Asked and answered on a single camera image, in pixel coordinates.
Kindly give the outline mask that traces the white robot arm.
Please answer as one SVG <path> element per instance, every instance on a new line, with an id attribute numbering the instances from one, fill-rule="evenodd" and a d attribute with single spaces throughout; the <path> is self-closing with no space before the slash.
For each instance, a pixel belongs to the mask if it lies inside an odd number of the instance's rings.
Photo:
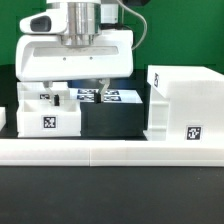
<path id="1" fill-rule="evenodd" d="M 137 18 L 123 0 L 46 0 L 47 9 L 20 21 L 16 77 L 22 82 L 97 79 L 101 103 L 112 78 L 133 72 L 133 31 L 118 22 L 118 10 Z"/>

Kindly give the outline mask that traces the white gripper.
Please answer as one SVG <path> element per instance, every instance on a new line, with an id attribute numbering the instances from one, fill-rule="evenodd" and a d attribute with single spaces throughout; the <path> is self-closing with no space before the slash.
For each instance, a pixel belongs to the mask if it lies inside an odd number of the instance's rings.
<path id="1" fill-rule="evenodd" d="M 133 71 L 130 30 L 102 30 L 98 6 L 55 6 L 20 21 L 23 35 L 16 48 L 16 76 L 43 82 L 52 106 L 60 97 L 52 90 L 59 80 L 100 79 L 94 102 L 102 103 L 109 78 Z"/>

